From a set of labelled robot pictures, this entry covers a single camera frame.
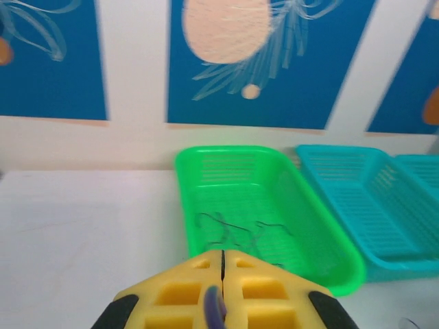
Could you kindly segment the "blue poster beige circle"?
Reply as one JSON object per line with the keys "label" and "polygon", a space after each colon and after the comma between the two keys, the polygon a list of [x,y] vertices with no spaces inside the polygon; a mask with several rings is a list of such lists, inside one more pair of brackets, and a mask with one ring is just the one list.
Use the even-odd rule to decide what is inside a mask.
{"label": "blue poster beige circle", "polygon": [[322,130],[376,0],[169,2],[169,123]]}

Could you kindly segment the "green plastic basket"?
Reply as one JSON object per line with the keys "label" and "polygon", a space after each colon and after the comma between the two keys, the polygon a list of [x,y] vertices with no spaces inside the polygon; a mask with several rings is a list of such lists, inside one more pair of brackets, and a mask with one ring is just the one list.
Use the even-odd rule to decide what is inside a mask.
{"label": "green plastic basket", "polygon": [[359,251],[292,161],[251,145],[190,147],[175,159],[190,256],[236,249],[326,287],[365,282]]}

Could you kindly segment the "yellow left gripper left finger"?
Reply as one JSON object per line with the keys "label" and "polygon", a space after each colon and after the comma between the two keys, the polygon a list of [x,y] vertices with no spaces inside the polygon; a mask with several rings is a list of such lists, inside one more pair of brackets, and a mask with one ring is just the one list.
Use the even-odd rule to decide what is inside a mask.
{"label": "yellow left gripper left finger", "polygon": [[190,258],[120,291],[91,329],[213,329],[223,326],[223,251]]}

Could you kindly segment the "blue poster fern orange circle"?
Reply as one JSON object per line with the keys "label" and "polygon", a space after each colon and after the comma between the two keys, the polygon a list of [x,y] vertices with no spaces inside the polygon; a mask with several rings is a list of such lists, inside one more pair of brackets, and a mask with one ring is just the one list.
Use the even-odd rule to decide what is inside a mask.
{"label": "blue poster fern orange circle", "polygon": [[367,132],[434,134],[439,110],[439,0],[430,0],[425,17],[397,69]]}

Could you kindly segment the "teal plastic basket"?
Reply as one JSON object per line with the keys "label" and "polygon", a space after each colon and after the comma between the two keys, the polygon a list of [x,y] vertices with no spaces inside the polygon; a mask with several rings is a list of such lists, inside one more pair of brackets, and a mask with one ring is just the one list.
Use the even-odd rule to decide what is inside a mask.
{"label": "teal plastic basket", "polygon": [[406,154],[396,156],[395,160],[439,200],[439,155]]}
{"label": "teal plastic basket", "polygon": [[369,147],[300,145],[300,170],[366,262],[367,280],[439,276],[439,198]]}

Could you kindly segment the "blue poster flower orange dot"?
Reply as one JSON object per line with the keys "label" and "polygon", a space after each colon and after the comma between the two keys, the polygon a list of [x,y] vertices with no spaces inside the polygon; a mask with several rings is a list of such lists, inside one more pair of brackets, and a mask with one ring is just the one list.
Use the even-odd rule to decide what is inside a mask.
{"label": "blue poster flower orange dot", "polygon": [[0,117],[108,125],[97,0],[0,0]]}

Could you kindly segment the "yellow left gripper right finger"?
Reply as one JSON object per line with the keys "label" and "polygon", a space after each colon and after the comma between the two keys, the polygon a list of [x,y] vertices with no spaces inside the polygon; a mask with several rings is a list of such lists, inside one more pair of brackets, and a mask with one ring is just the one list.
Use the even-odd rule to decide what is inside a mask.
{"label": "yellow left gripper right finger", "polygon": [[224,251],[226,329],[359,329],[330,290],[237,250]]}

